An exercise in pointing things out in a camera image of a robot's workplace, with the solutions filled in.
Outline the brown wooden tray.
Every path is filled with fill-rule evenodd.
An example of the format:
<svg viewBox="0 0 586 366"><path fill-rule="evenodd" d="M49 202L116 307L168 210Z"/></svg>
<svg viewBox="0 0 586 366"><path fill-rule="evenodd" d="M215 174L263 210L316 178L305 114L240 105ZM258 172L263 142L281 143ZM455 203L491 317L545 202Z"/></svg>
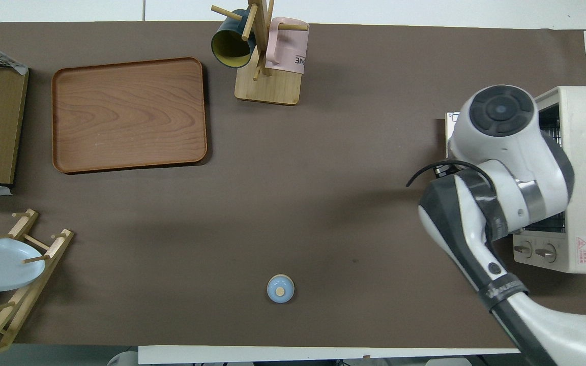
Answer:
<svg viewBox="0 0 586 366"><path fill-rule="evenodd" d="M202 63L190 56L60 69L52 162L65 174L197 164L209 150Z"/></svg>

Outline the wooden plate rack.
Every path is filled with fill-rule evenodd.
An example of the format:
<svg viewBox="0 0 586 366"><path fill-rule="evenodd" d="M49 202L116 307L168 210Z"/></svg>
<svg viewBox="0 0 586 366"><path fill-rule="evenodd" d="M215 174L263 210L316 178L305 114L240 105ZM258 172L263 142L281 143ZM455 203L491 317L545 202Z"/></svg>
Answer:
<svg viewBox="0 0 586 366"><path fill-rule="evenodd" d="M32 283L19 289L0 292L0 353L9 349L14 343L47 281L74 238L74 232L63 229L53 235L53 243L42 243L30 235L30 230L39 217L37 211L28 209L24 212L15 212L13 216L18 218L18 222L7 234L0 234L0 239L16 239L35 248L41 256L26 259L23 262L44 260L46 268Z"/></svg>

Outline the blue mug yellow inside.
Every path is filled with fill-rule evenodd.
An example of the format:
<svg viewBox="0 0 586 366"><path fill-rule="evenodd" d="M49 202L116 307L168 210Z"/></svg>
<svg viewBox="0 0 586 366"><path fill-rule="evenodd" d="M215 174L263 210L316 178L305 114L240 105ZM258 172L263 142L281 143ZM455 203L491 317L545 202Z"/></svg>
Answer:
<svg viewBox="0 0 586 366"><path fill-rule="evenodd" d="M233 10L233 13L240 16L241 19L226 18L212 37L211 49L220 63L233 69L239 69L251 60L256 48L256 37L251 31L249 39L242 39L249 10L236 9Z"/></svg>

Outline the wooden mug tree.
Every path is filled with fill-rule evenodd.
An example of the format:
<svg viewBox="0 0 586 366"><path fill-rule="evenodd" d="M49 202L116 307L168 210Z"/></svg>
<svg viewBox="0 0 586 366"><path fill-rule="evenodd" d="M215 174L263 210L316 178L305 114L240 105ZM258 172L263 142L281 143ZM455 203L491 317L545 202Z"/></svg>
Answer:
<svg viewBox="0 0 586 366"><path fill-rule="evenodd" d="M302 74L283 70L267 69L265 67L266 51L269 42L269 28L272 18L274 0L247 0L246 26L242 39L249 39L251 31L256 37L256 48L249 63L237 70L235 81L235 97L244 101L295 106L299 102L302 85ZM241 19L232 10L226 10L213 5L212 12ZM300 25L280 25L279 28L288 30L303 30Z"/></svg>

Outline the pink mug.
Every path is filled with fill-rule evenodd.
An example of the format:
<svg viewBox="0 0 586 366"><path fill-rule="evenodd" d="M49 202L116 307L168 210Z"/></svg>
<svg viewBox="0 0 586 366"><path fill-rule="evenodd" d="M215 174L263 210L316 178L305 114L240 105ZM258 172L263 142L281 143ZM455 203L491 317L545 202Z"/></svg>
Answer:
<svg viewBox="0 0 586 366"><path fill-rule="evenodd" d="M280 25L300 25L303 30L288 30ZM268 33L265 67L303 74L306 63L309 24L293 18L273 18Z"/></svg>

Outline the brown table mat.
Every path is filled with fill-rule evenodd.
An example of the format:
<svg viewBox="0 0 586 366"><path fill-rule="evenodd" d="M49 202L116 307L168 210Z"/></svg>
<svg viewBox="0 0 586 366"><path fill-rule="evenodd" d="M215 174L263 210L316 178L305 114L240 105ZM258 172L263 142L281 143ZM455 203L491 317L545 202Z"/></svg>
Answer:
<svg viewBox="0 0 586 366"><path fill-rule="evenodd" d="M417 201L444 116L478 90L586 85L579 30L313 24L297 106L240 101L216 22L0 23L31 68L11 213L75 233L19 343L511 348ZM66 175L52 164L56 71L193 56L204 67L200 165ZM295 283L286 303L272 276Z"/></svg>

